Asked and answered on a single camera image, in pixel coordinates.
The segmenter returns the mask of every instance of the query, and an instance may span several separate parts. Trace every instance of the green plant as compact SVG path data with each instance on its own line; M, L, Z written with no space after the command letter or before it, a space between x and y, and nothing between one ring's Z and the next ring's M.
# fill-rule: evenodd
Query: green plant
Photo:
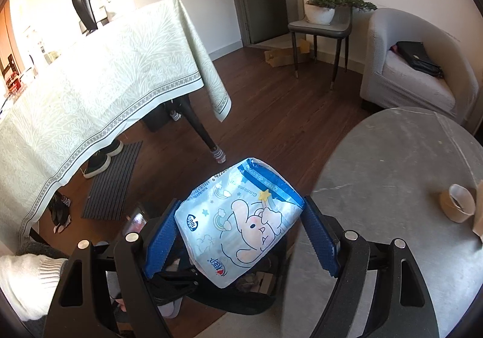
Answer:
M307 4L323 8L350 6L358 8L361 11L370 11L377 9L375 4L365 2L364 0L309 0Z

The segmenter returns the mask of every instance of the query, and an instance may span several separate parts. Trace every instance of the chair seat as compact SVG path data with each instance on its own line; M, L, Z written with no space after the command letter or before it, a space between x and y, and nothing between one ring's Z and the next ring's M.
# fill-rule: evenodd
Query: chair seat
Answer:
M312 24L307 19L291 22L288 30L296 33L312 34L329 38L345 38L352 30L350 11L347 8L336 9L334 19L330 25Z
M455 97L444 79L437 79L411 68L401 57L389 50L382 68L382 76L392 87L398 87L390 106L422 106L453 116Z

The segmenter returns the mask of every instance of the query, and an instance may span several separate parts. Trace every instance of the white sweater sleeve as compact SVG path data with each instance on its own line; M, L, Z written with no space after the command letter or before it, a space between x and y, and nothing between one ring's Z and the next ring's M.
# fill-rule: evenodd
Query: white sweater sleeve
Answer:
M20 320L47 315L66 260L30 254L0 257L0 289Z

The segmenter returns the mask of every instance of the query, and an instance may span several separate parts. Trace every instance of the round table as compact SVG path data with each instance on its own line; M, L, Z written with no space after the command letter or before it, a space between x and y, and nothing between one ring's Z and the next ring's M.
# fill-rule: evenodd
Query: round table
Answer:
M483 148L462 127L435 112L402 107L368 117L340 143L312 192L323 214L367 241L403 238L426 281L447 336L483 283L483 251L473 219L450 221L438 195L483 179ZM369 271L349 337L364 330L376 272ZM309 337L335 284L322 270L302 228L283 301L282 336Z

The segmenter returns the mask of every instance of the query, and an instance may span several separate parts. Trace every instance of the white tablecloth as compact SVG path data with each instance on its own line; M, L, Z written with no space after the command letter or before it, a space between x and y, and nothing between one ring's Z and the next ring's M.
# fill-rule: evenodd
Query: white tablecloth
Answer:
M140 8L66 50L0 123L0 241L15 250L94 152L203 86L223 121L230 97L180 0Z

